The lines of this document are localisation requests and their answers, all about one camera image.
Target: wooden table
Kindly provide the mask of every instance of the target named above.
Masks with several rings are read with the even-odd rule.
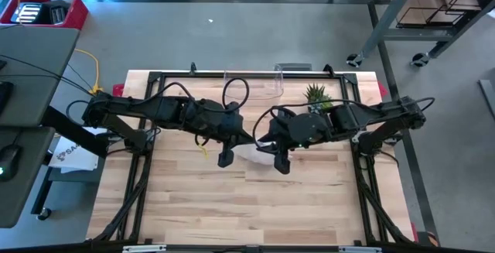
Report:
[[[143,97],[149,72],[130,70],[124,96]],[[381,102],[377,78],[372,72],[358,72],[361,100]],[[195,97],[221,101],[222,79],[167,78],[183,83]],[[251,90],[263,80],[249,80]],[[306,86],[326,86],[332,98],[341,98],[337,80],[284,80],[280,104],[303,103]],[[184,95],[171,87],[166,95]],[[260,114],[271,105],[244,106],[244,128],[251,129]],[[298,112],[305,108],[293,108]],[[135,118],[126,118],[138,126]],[[265,118],[257,130],[268,129]],[[153,238],[165,244],[311,244],[346,245],[364,241],[363,223],[357,198],[350,143],[329,142],[292,152],[291,173],[282,175],[271,166],[236,156],[225,169],[217,166],[220,145],[209,142],[210,158],[194,143],[194,136],[163,130],[157,136],[145,198],[140,240]],[[403,231],[412,237],[411,222],[396,163],[376,156],[376,174],[384,209]],[[98,189],[87,237],[100,234],[121,207],[131,155],[108,156]],[[370,219],[376,237],[376,216]],[[134,211],[131,210],[127,233]]]

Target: clear plastic container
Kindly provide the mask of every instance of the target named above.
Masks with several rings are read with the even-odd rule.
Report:
[[[274,71],[254,71],[253,76],[246,71],[228,71],[224,73],[224,85],[233,78],[243,78],[249,84],[249,98],[246,106],[277,105],[284,94],[284,77],[282,68],[274,65]],[[229,84],[225,91],[225,102],[241,103],[246,95],[246,86],[240,80]]]

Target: red bin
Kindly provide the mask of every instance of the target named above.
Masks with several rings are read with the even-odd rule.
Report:
[[[49,2],[50,0],[21,0],[21,2]],[[15,24],[10,21],[15,10],[19,7],[18,0],[10,0],[9,5],[5,8],[0,17],[0,25]],[[69,11],[62,24],[25,24],[26,26],[53,27],[53,28],[74,28],[81,30],[87,17],[87,8],[81,0],[73,0],[70,4]]]

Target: gray floor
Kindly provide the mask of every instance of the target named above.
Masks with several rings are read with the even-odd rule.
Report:
[[[88,2],[90,15],[77,46],[101,63],[101,85],[110,91],[129,69],[268,70],[273,63],[344,63],[371,32],[365,5],[145,4]],[[433,96],[424,128],[413,132],[425,186],[443,246],[493,251],[495,248],[495,121],[477,81],[495,78],[495,19],[481,19],[438,60],[422,69],[408,65],[433,43],[387,43],[402,95]],[[94,64],[85,55],[70,61],[90,84]],[[361,70],[377,72],[374,51]],[[66,76],[79,80],[71,70]],[[53,106],[64,110],[84,95],[61,84]],[[403,149],[398,146],[401,177],[411,219],[422,223]],[[43,176],[40,171],[37,185]],[[56,183],[47,221],[29,215],[31,194],[20,222],[0,230],[0,248],[82,241],[96,187]]]

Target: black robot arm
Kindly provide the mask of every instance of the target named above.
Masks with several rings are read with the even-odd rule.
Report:
[[[363,155],[373,155],[383,143],[402,129],[416,129],[424,125],[426,118],[417,101],[403,97],[399,101],[366,106],[345,103],[331,107],[320,114],[296,115],[286,107],[274,106],[274,118],[270,120],[268,134],[259,142],[272,142],[258,150],[275,155],[275,168],[290,172],[288,150],[308,148],[324,142],[337,142],[353,138]],[[365,132],[367,125],[384,122],[377,130]]]
[[[140,100],[126,97],[113,97],[98,92],[83,113],[85,125],[107,128],[125,140],[127,148],[133,152],[144,153],[148,147],[148,135],[136,131],[122,121],[118,115],[147,118],[164,129],[178,129],[205,139],[223,143],[218,165],[229,166],[234,160],[232,148],[236,145],[252,143],[253,138],[242,128],[243,117],[239,115],[237,102],[231,102],[224,108],[221,104],[202,99],[195,101],[190,97],[152,97]]]

